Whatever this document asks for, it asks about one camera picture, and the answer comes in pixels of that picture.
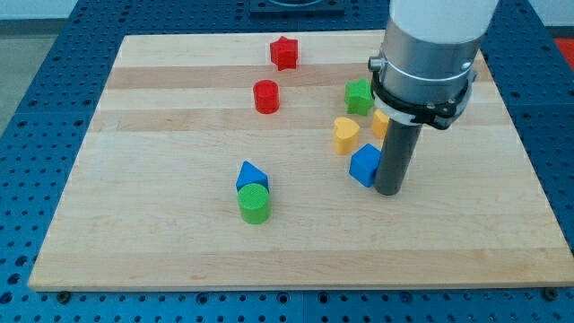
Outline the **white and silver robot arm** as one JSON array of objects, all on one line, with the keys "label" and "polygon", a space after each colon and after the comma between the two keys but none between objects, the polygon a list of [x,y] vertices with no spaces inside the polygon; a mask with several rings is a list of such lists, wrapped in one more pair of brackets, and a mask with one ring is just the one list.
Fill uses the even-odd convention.
[{"label": "white and silver robot arm", "polygon": [[375,105],[395,122],[449,128],[465,110],[474,60],[498,0],[394,0],[369,59]]}]

